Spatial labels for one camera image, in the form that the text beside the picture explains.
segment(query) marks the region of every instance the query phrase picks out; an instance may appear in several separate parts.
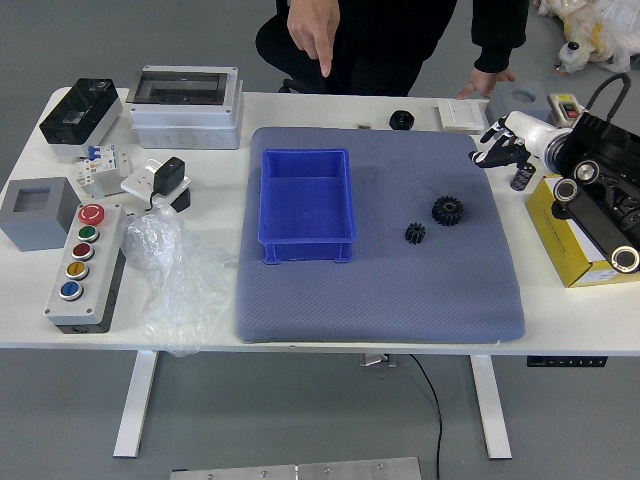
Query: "gray mat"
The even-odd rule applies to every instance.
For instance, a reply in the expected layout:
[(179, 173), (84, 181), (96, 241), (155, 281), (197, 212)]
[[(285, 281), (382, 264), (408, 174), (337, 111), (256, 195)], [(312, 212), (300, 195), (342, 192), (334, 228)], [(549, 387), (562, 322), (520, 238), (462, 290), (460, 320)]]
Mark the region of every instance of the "gray mat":
[[(265, 148), (346, 148), (358, 240), (351, 263), (265, 265), (258, 242)], [(485, 173), (467, 135), (263, 128), (252, 141), (236, 297), (244, 341), (492, 343), (524, 335), (520, 290)], [(464, 204), (456, 226), (431, 217)], [(404, 239), (420, 222), (419, 245)]]

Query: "person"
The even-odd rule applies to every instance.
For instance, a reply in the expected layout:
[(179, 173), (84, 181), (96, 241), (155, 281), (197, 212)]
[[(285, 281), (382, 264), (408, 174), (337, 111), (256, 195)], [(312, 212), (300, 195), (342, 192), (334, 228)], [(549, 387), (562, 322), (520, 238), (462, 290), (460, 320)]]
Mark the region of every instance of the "person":
[[(313, 92), (407, 96), (455, 6), (456, 0), (291, 0), (260, 28), (256, 48)], [(482, 50), (458, 99), (474, 92), (489, 97), (496, 82), (515, 81), (509, 57), (525, 42), (527, 14), (528, 0), (473, 1), (471, 39)]]

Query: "metal plate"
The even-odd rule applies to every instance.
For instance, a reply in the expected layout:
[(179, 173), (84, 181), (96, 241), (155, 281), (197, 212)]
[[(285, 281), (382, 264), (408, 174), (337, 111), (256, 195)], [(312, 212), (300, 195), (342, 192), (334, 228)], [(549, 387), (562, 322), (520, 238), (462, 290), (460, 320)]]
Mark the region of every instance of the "metal plate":
[(420, 480), (416, 457), (172, 472), (170, 480)]

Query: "small black cylinder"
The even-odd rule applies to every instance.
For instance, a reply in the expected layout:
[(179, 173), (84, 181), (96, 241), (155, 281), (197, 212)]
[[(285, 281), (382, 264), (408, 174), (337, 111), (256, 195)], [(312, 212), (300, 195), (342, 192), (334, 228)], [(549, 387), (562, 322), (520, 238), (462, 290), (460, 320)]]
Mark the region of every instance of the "small black cylinder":
[(536, 167), (534, 167), (530, 163), (525, 163), (522, 168), (518, 169), (513, 177), (513, 180), (511, 180), (511, 188), (513, 188), (516, 192), (523, 191), (525, 188), (527, 188), (527, 185), (529, 185), (529, 182), (531, 181), (531, 178), (535, 173)]

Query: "black gear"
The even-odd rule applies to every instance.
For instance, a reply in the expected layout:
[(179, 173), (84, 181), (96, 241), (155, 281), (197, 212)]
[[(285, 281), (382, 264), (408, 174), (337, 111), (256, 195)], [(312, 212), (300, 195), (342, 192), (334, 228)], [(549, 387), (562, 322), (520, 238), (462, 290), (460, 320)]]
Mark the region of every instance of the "black gear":
[(440, 197), (431, 209), (433, 219), (440, 225), (456, 225), (464, 212), (462, 202), (454, 197)]
[(404, 238), (407, 242), (416, 243), (422, 242), (424, 239), (425, 228), (421, 223), (412, 223), (407, 227), (407, 231), (404, 232)]

